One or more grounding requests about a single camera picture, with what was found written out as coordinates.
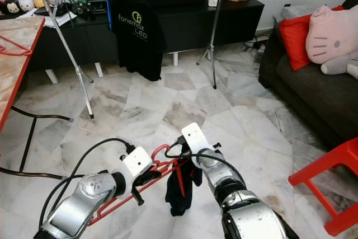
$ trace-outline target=green logo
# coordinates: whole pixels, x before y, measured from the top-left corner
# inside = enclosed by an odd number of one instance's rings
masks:
[[[133,18],[133,20],[134,20],[136,23],[138,23],[138,24],[140,24],[140,23],[142,22],[142,17],[141,17],[141,15],[139,14],[138,11],[132,12],[132,18]]]

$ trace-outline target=gray sofa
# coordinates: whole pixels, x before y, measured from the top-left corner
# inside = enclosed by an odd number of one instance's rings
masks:
[[[346,0],[342,5],[349,9],[357,4]],[[274,88],[331,148],[358,137],[358,80],[348,74],[325,75],[314,63],[294,72],[279,27],[275,25],[263,54],[261,84]]]

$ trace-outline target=plush toy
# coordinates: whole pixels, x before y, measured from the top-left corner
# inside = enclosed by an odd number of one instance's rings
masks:
[[[17,0],[5,0],[5,7],[8,13],[22,13],[22,10],[20,9],[20,5]]]
[[[6,13],[6,8],[4,4],[4,0],[0,0],[0,15],[4,15]]]
[[[326,61],[321,71],[327,75],[348,73],[358,79],[358,51]]]
[[[25,12],[31,11],[35,8],[33,0],[19,0],[18,3],[20,4],[21,9]]]
[[[348,73],[358,79],[358,5],[344,11],[318,8],[310,18],[306,50],[324,74]]]
[[[36,8],[45,7],[45,4],[44,4],[43,0],[34,0],[34,4],[35,4]]]

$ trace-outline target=blue hanger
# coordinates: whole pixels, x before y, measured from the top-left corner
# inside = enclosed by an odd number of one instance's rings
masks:
[[[107,15],[108,15],[108,22],[110,25],[110,30],[112,31],[112,17],[111,17],[111,6],[110,6],[110,1],[106,0],[107,3]]]

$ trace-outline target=black cloth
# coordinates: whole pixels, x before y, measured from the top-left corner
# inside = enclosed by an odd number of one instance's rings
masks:
[[[171,205],[172,216],[183,215],[186,209],[189,209],[192,201],[192,182],[196,186],[200,186],[202,183],[202,170],[197,168],[191,161],[191,159],[180,166],[181,176],[183,180],[184,193],[183,197],[180,189],[177,171],[174,170],[167,181],[167,194],[165,201]]]
[[[111,0],[110,5],[120,66],[159,80],[166,42],[155,11],[144,0]]]

